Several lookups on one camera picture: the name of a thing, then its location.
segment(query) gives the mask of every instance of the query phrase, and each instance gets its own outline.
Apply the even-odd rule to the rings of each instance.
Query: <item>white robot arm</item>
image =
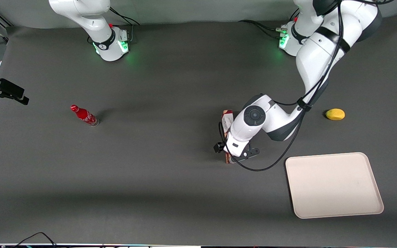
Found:
[[[224,150],[240,157],[245,147],[260,129],[272,140],[284,141],[296,130],[305,112],[318,100],[328,84],[328,75],[357,41],[369,37],[379,27],[381,14],[377,5],[365,4],[355,0],[344,0],[341,4],[343,39],[334,60],[339,38],[339,17],[337,5],[323,13],[324,23],[304,42],[296,55],[298,72],[304,82],[304,97],[289,114],[267,95],[252,97],[235,118],[227,133]]]
[[[110,27],[101,15],[108,12],[110,0],[49,0],[52,9],[79,24],[93,40],[96,52],[105,61],[116,61],[128,52],[126,30]]]

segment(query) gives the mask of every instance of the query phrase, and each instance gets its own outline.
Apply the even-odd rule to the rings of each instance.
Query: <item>red bottle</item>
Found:
[[[76,105],[70,107],[71,111],[75,112],[79,119],[87,123],[92,127],[96,127],[99,124],[99,120],[92,113],[88,112],[84,108],[79,108]]]

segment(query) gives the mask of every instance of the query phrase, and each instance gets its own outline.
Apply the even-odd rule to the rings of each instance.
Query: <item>gray table surface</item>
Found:
[[[397,247],[397,16],[335,66],[287,154],[365,153],[385,210],[307,220],[284,162],[253,173],[212,149],[222,110],[303,93],[277,40],[248,23],[143,25],[108,63],[82,29],[9,33],[0,77],[30,103],[0,104],[0,242],[43,231],[58,243]],[[71,104],[102,123],[86,126]],[[343,121],[323,118],[335,107]],[[253,145],[262,152],[246,164],[261,168],[287,142],[260,133]]]

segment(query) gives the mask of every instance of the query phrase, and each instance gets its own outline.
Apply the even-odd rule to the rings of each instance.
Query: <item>yellow lemon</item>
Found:
[[[345,113],[343,110],[341,110],[339,108],[333,108],[326,112],[326,117],[327,117],[327,119],[332,120],[332,121],[340,121],[340,120],[344,119]]]

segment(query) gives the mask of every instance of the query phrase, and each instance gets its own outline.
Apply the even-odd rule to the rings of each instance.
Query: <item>plastic tray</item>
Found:
[[[299,218],[377,215],[384,210],[370,162],[363,153],[290,157],[286,170],[293,209]]]

